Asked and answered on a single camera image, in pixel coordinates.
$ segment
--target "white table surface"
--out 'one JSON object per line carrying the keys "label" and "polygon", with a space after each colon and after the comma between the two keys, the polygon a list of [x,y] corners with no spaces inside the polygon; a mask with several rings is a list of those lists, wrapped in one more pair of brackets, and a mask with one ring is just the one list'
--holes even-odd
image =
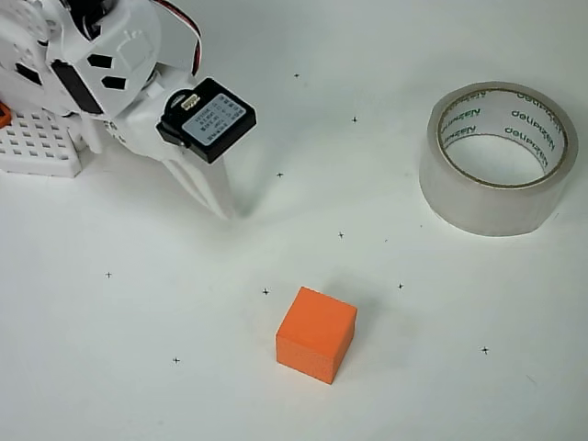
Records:
{"label": "white table surface", "polygon": [[[588,3],[178,4],[202,77],[258,111],[225,156],[241,218],[123,148],[74,180],[1,174],[0,439],[585,440]],[[521,237],[451,227],[418,184],[432,106],[487,80],[580,136]],[[358,307],[331,386],[275,361],[301,286]]]}

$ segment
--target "clear packing tape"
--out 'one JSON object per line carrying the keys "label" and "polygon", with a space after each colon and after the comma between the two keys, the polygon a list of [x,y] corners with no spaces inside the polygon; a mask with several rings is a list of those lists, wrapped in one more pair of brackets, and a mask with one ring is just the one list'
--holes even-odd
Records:
{"label": "clear packing tape", "polygon": [[[447,148],[475,135],[520,144],[544,175],[505,186],[460,170]],[[514,236],[541,226],[556,208],[578,155],[578,135],[560,106],[536,90],[502,82],[468,85],[442,98],[429,121],[427,144],[420,171],[424,198],[445,221],[484,236]]]}

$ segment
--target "black servo motor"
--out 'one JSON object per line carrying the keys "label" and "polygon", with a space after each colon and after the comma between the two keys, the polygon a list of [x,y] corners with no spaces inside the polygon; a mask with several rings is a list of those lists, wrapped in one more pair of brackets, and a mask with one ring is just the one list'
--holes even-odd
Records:
{"label": "black servo motor", "polygon": [[256,123],[251,106],[207,78],[194,90],[180,90],[168,99],[157,130],[165,141],[212,164]]}

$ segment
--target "white robot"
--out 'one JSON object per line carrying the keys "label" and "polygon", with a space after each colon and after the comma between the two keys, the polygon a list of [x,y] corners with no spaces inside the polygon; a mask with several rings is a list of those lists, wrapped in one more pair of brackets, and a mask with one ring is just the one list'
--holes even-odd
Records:
{"label": "white robot", "polygon": [[[193,52],[162,51],[162,14],[192,30]],[[0,102],[11,114],[0,169],[73,177],[76,151],[120,143],[230,218],[222,154],[255,113],[214,80],[195,82],[200,54],[198,26],[166,0],[0,0]]]}

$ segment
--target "foam cube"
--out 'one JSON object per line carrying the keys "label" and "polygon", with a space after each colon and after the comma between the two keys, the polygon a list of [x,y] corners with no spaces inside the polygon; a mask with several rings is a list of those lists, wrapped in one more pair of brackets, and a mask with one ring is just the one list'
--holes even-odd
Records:
{"label": "foam cube", "polygon": [[357,308],[301,288],[276,334],[278,363],[332,384],[356,329]]}

